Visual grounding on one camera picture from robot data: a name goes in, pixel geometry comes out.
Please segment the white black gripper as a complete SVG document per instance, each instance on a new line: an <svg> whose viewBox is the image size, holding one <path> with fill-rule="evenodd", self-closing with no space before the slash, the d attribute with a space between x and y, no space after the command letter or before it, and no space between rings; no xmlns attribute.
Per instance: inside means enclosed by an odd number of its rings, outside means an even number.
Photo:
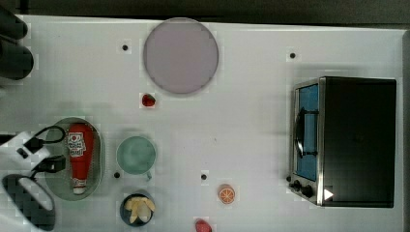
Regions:
<svg viewBox="0 0 410 232"><path fill-rule="evenodd" d="M59 172L66 168L64 156L49 156L44 141L28 131L1 136L0 168L2 171L26 174L32 170Z"/></svg>

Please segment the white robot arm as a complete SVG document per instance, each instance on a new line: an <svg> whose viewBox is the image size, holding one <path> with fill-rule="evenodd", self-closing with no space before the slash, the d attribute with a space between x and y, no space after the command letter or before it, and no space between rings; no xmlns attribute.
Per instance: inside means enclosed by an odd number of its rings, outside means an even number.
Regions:
<svg viewBox="0 0 410 232"><path fill-rule="evenodd" d="M56 223L53 197L37 181L39 173L57 173L66 158L52 156L43 141L23 131L1 135L1 208L8 204L36 232L51 232Z"/></svg>

